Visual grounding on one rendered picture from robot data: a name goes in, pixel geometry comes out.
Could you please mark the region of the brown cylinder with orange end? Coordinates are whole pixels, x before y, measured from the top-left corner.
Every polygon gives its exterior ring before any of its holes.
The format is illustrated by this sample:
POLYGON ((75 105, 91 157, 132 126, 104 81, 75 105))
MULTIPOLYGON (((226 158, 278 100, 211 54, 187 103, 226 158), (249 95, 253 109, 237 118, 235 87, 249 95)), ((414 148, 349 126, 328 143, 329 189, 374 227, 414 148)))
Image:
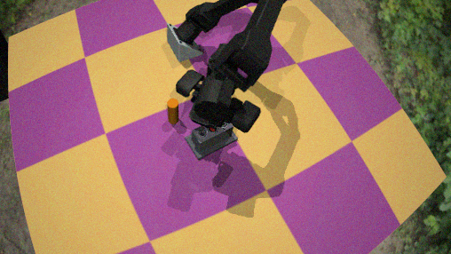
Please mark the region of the brown cylinder with orange end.
POLYGON ((167 102, 169 122, 175 124, 178 122, 178 101, 176 99, 169 99, 167 102))

